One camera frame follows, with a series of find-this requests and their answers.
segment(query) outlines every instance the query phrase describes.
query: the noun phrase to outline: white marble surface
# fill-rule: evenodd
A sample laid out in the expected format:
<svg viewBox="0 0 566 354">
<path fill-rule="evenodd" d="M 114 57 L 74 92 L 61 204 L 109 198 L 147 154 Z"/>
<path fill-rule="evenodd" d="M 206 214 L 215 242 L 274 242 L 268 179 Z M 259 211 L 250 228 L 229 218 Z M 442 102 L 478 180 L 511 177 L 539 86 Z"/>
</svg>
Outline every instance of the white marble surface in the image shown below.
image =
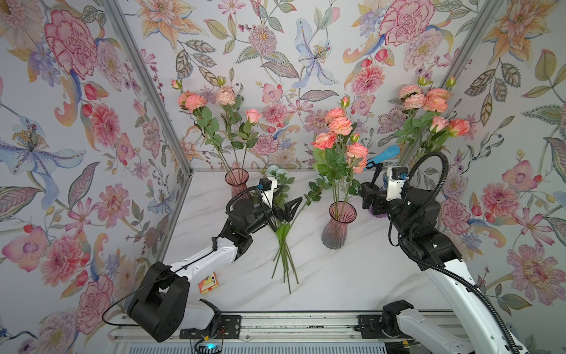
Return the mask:
<svg viewBox="0 0 566 354">
<path fill-rule="evenodd" d="M 295 182 L 289 198 L 306 193 L 308 182 L 316 174 L 291 172 Z M 370 181 L 371 176 L 372 172 L 364 172 L 359 180 Z M 250 173 L 248 186 L 257 183 L 259 177 L 259 173 Z M 229 199 L 224 173 L 196 172 L 164 263 L 187 258 L 209 246 L 226 220 Z M 324 191 L 320 202 L 299 214 L 287 239 L 299 276 L 297 285 L 290 274 L 291 294 L 282 282 L 281 264 L 271 279 L 278 242 L 265 227 L 252 235 L 254 243 L 246 254 L 216 270 L 218 288 L 201 295 L 194 283 L 190 297 L 205 298 L 224 311 L 375 310 L 400 299 L 421 310 L 449 309 L 443 295 L 418 266 L 400 248 L 391 247 L 387 240 L 389 221 L 363 210 L 360 197 L 350 202 L 358 216 L 349 225 L 346 244 L 338 250 L 326 248 L 320 240 L 329 220 L 329 190 Z"/>
</svg>

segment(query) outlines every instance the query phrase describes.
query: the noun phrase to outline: wall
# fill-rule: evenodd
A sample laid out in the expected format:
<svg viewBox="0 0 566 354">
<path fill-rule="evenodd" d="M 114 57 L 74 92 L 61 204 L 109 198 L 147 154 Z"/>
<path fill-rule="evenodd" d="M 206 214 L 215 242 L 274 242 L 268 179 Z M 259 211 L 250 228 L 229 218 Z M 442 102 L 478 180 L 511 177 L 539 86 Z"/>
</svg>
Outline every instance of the wall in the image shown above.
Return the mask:
<svg viewBox="0 0 566 354">
<path fill-rule="evenodd" d="M 417 74 L 440 83 L 484 1 L 136 0 L 120 5 L 138 46 L 156 55 L 154 80 L 187 157 L 193 167 L 211 169 L 221 167 L 220 159 L 204 145 L 192 117 L 179 109 L 172 79 L 215 106 L 222 76 L 244 96 L 242 114 L 250 108 L 263 114 L 246 168 L 310 167 L 310 143 L 343 95 L 355 101 L 351 109 L 362 143 L 380 152 L 405 119 L 387 100 L 403 85 L 416 83 Z M 213 112 L 219 114 L 220 108 Z M 226 153 L 228 162 L 234 161 L 233 153 Z"/>
<path fill-rule="evenodd" d="M 106 20 L 0 2 L 2 353 L 107 352 L 186 180 Z"/>
<path fill-rule="evenodd" d="M 558 353 L 566 312 L 566 4 L 506 1 L 453 90 L 439 230 L 531 353 Z M 417 180 L 436 177 L 421 169 Z"/>
</svg>

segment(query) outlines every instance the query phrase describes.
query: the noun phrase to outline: painted lily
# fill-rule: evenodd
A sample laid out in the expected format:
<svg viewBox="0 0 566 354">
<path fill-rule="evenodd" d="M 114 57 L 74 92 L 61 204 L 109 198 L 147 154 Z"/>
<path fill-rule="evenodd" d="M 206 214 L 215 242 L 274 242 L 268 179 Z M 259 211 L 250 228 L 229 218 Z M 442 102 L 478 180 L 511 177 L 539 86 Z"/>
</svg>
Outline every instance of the painted lily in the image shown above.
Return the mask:
<svg viewBox="0 0 566 354">
<path fill-rule="evenodd" d="M 18 142 L 13 146 L 0 139 L 0 161 L 8 165 L 12 174 L 18 175 L 23 171 L 39 174 L 45 182 L 45 196 L 41 200 L 41 207 L 47 209 L 59 196 L 59 187 L 53 181 L 51 174 L 56 167 L 72 168 L 83 161 L 86 151 L 64 149 L 58 152 L 48 152 L 49 145 L 45 142 L 45 133 L 36 121 L 21 117 L 22 125 L 12 127 L 14 135 L 12 140 Z"/>
<path fill-rule="evenodd" d="M 311 40 L 311 26 L 305 19 L 298 19 L 295 46 L 300 53 L 299 63 L 302 63 L 305 66 L 305 75 L 300 81 L 295 82 L 292 85 L 293 88 L 304 88 L 305 86 L 307 86 L 308 79 L 311 77 L 311 75 L 316 75 L 319 78 L 320 82 L 325 85 L 333 85 L 338 83 L 338 80 L 334 79 L 332 73 L 328 70 L 323 69 L 320 65 L 321 62 L 324 63 L 324 60 L 331 51 L 330 41 L 327 40 L 324 44 L 319 43 L 318 45 L 314 46 L 313 50 L 311 50 Z"/>
</svg>

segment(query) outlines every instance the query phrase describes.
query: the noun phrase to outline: pink glass vase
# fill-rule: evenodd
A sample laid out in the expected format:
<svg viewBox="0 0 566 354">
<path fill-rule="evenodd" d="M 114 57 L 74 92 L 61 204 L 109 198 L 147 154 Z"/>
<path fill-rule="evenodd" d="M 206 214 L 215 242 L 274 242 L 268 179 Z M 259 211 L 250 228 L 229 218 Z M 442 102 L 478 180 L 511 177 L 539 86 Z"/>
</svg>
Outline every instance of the pink glass vase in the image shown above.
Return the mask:
<svg viewBox="0 0 566 354">
<path fill-rule="evenodd" d="M 250 178 L 250 174 L 243 168 L 233 168 L 224 176 L 226 183 L 232 187 L 232 198 L 247 188 L 246 182 L 248 178 Z M 246 193 L 241 198 L 251 199 L 251 195 Z"/>
<path fill-rule="evenodd" d="M 357 213 L 350 203 L 344 204 L 344 202 L 332 203 L 328 212 L 330 221 L 322 230 L 322 243 L 328 248 L 338 249 L 344 246 L 348 235 L 348 224 L 355 220 Z"/>
</svg>

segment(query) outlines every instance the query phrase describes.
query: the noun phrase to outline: cable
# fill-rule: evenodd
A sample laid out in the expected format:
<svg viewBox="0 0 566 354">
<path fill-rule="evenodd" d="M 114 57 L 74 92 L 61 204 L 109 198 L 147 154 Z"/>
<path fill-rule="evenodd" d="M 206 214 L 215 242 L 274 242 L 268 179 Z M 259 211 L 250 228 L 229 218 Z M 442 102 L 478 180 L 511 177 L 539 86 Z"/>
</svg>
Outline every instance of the cable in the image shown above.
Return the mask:
<svg viewBox="0 0 566 354">
<path fill-rule="evenodd" d="M 412 223 L 419 216 L 421 216 L 424 213 L 425 209 L 436 198 L 436 196 L 438 195 L 438 193 L 440 192 L 440 190 L 442 189 L 442 187 L 443 187 L 443 185 L 446 181 L 446 177 L 448 175 L 448 169 L 449 169 L 448 159 L 446 158 L 445 154 L 443 154 L 439 151 L 430 152 L 430 153 L 424 155 L 422 158 L 420 158 L 417 161 L 417 163 L 415 164 L 415 166 L 413 166 L 413 168 L 411 169 L 411 172 L 409 173 L 409 180 L 414 175 L 414 173 L 418 169 L 418 167 L 431 156 L 437 156 L 438 158 L 440 158 L 440 161 L 442 162 L 442 173 L 440 175 L 440 178 L 439 178 L 438 184 L 436 185 L 436 188 L 432 191 L 432 193 L 430 194 L 428 199 L 425 201 L 425 203 L 423 205 L 421 205 L 421 207 L 411 217 L 409 217 L 405 221 L 405 223 L 401 226 L 401 228 L 399 229 L 399 235 L 397 236 L 399 246 L 401 247 L 403 252 L 409 257 L 409 259 L 411 261 L 413 261 L 417 264 L 420 264 L 422 266 L 434 269 L 438 272 L 441 272 L 442 274 L 449 276 L 450 278 L 456 280 L 457 282 L 460 282 L 462 285 L 464 285 L 466 287 L 466 289 L 468 289 L 468 291 L 473 292 L 474 295 L 476 295 L 478 297 L 478 299 L 484 304 L 484 306 L 490 312 L 490 314 L 494 318 L 495 322 L 497 323 L 499 329 L 501 329 L 501 332 L 503 333 L 503 337 L 505 338 L 505 341 L 507 341 L 507 343 L 509 344 L 509 348 L 510 348 L 511 352 L 513 354 L 520 354 L 519 350 L 517 349 L 517 345 L 515 344 L 515 341 L 513 340 L 513 337 L 511 336 L 511 332 L 509 331 L 509 329 L 505 325 L 505 322 L 503 322 L 501 316 L 499 315 L 497 310 L 495 310 L 493 305 L 491 305 L 488 298 L 477 287 L 468 283 L 468 281 L 466 281 L 464 278 L 462 278 L 461 276 L 459 276 L 459 275 L 457 275 L 457 274 L 455 274 L 455 273 L 453 273 L 449 270 L 441 268 L 437 265 L 432 265 L 428 262 L 422 261 L 421 259 L 413 256 L 411 254 L 411 252 L 409 251 L 409 249 L 407 249 L 407 247 L 402 243 L 402 239 L 405 235 L 405 231 L 412 225 Z M 403 191 L 405 190 L 406 186 L 407 186 L 407 184 L 405 184 L 403 186 L 403 189 L 401 190 L 402 197 L 403 197 Z"/>
<path fill-rule="evenodd" d="M 129 293 L 128 295 L 124 296 L 124 297 L 121 298 L 120 300 L 115 301 L 113 304 L 110 305 L 110 307 L 108 307 L 108 308 L 103 312 L 103 314 L 102 314 L 102 321 L 103 321 L 105 324 L 111 325 L 111 326 L 140 327 L 140 325 L 133 325 L 133 324 L 130 324 L 130 323 L 111 323 L 111 322 L 108 322 L 107 320 L 105 320 L 105 319 L 104 319 L 104 316 L 106 315 L 106 313 L 107 313 L 108 311 L 110 311 L 111 308 L 113 308 L 114 306 L 118 305 L 122 300 L 128 298 L 129 296 L 135 294 L 136 292 L 138 292 L 138 291 L 140 291 L 140 290 L 143 290 L 143 289 L 145 289 L 145 288 L 148 288 L 148 287 L 150 287 L 150 286 L 153 286 L 155 283 L 158 283 L 158 282 L 160 282 L 160 281 L 162 281 L 162 280 L 164 280 L 164 279 L 167 279 L 168 277 L 172 276 L 173 274 L 176 274 L 176 273 L 177 273 L 179 270 L 181 270 L 181 269 L 187 269 L 188 266 L 190 266 L 190 265 L 193 264 L 193 263 L 196 263 L 196 262 L 200 261 L 200 260 L 203 259 L 204 257 L 209 256 L 210 254 L 212 254 L 212 252 L 214 252 L 214 251 L 211 251 L 211 252 L 209 252 L 208 254 L 206 254 L 206 255 L 200 257 L 199 259 L 197 259 L 197 260 L 195 260 L 195 261 L 192 261 L 191 263 L 189 263 L 189 264 L 187 264 L 187 265 L 185 265 L 185 266 L 182 266 L 181 268 L 175 270 L 174 272 L 172 272 L 172 273 L 170 273 L 170 274 L 167 274 L 166 276 L 163 276 L 163 277 L 157 279 L 155 282 L 153 282 L 153 283 L 151 283 L 151 284 L 148 284 L 148 285 L 146 285 L 146 286 L 144 286 L 144 287 L 141 287 L 141 288 L 139 288 L 139 289 L 137 289 L 137 290 L 132 291 L 131 293 Z"/>
</svg>

